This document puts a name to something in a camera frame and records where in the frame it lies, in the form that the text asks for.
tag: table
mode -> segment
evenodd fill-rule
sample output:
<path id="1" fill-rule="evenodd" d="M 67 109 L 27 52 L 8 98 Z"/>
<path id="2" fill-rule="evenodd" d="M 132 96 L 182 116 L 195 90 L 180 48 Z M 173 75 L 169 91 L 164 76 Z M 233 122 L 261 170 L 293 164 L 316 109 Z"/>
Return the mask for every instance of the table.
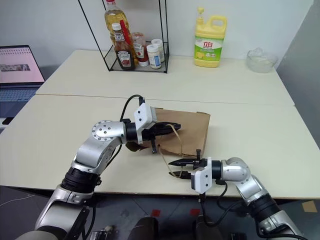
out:
<path id="1" fill-rule="evenodd" d="M 151 100 L 293 106 L 273 69 L 249 70 L 244 59 L 222 59 L 217 68 L 199 67 L 189 56 L 170 56 L 168 73 L 109 72 L 98 51 L 76 50 L 36 92 Z"/>
<path id="2" fill-rule="evenodd" d="M 126 99 L 35 95 L 0 134 L 0 185 L 54 189 L 99 120 L 117 121 Z M 293 106 L 148 100 L 153 107 L 211 114 L 204 156 L 240 157 L 275 198 L 320 198 L 320 151 Z M 133 119 L 137 101 L 125 117 Z M 167 162 L 178 159 L 167 156 Z M 194 195 L 159 154 L 123 147 L 101 175 L 102 193 Z M 208 195 L 220 195 L 216 186 Z M 238 196 L 230 186 L 227 196 Z"/>

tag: black wire rack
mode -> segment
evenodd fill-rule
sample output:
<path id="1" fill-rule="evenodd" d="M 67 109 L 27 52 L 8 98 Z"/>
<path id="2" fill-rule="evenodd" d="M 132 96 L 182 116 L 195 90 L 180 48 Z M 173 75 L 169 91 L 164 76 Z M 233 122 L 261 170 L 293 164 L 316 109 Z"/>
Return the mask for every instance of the black wire rack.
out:
<path id="1" fill-rule="evenodd" d="M 104 10 L 106 10 L 106 5 L 105 5 L 105 0 L 102 0 L 102 5 L 104 7 Z M 85 21 L 90 29 L 90 32 L 93 36 L 93 39 L 95 41 L 96 46 L 99 49 L 99 52 L 101 54 L 101 57 L 105 63 L 106 68 L 110 71 L 123 71 L 122 68 L 120 67 L 119 62 L 117 61 L 117 55 L 115 52 L 115 46 L 112 45 L 109 49 L 109 51 L 104 54 L 104 52 L 101 50 L 100 45 L 98 44 L 97 38 L 94 34 L 94 31 L 90 25 L 90 22 L 88 20 L 88 17 L 85 13 L 85 10 L 83 8 L 83 5 L 81 4 L 81 1 L 78 0 L 78 3 L 80 5 L 80 8 L 82 10 L 83 16 L 85 18 Z M 168 72 L 168 63 L 169 63 L 169 56 L 170 56 L 170 52 L 169 52 L 169 35 L 168 35 L 168 18 L 167 18 L 167 0 L 158 0 L 159 3 L 159 15 L 160 15 L 160 25 L 161 25 L 161 36 L 162 36 L 162 42 L 163 42 L 163 49 L 164 49 L 164 62 L 162 62 L 161 67 L 158 69 L 153 69 L 152 67 L 150 67 L 150 65 L 148 66 L 135 66 L 135 69 L 132 70 L 132 72 L 154 72 L 154 73 L 167 73 Z M 162 13 L 162 7 L 164 4 L 164 13 L 165 16 L 163 16 Z M 167 41 L 164 41 L 164 28 L 166 29 L 166 39 Z"/>

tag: gray floor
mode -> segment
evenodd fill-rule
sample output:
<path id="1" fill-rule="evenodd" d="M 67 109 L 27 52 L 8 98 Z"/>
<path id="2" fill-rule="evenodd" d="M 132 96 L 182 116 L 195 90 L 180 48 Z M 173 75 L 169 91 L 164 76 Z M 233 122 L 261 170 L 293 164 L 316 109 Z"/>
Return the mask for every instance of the gray floor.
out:
<path id="1" fill-rule="evenodd" d="M 12 199 L 25 198 L 32 194 L 8 187 L 0 186 L 0 205 Z M 36 219 L 46 204 L 48 198 L 35 195 L 27 199 L 12 201 L 0 206 L 0 240 L 13 240 L 22 233 L 31 231 Z M 222 203 L 228 206 L 234 200 L 225 199 Z M 281 205 L 296 225 L 309 240 L 318 240 L 320 236 L 320 214 L 304 212 L 302 202 L 293 201 Z M 320 200 L 315 201 L 320 210 Z M 96 220 L 93 230 L 100 230 L 108 225 L 115 226 L 113 239 L 126 240 L 137 221 L 159 210 L 159 234 L 162 240 L 192 240 L 192 223 L 196 216 L 191 212 L 197 211 L 200 205 L 197 198 L 182 196 L 130 196 L 106 195 L 97 204 Z M 207 214 L 216 220 L 222 214 L 217 208 L 216 201 L 209 198 L 206 201 Z M 86 229 L 91 220 L 87 220 Z M 255 232 L 254 221 L 249 217 L 239 217 L 228 213 L 220 224 L 220 230 L 225 239 L 229 233 L 242 232 L 248 240 L 260 239 Z"/>

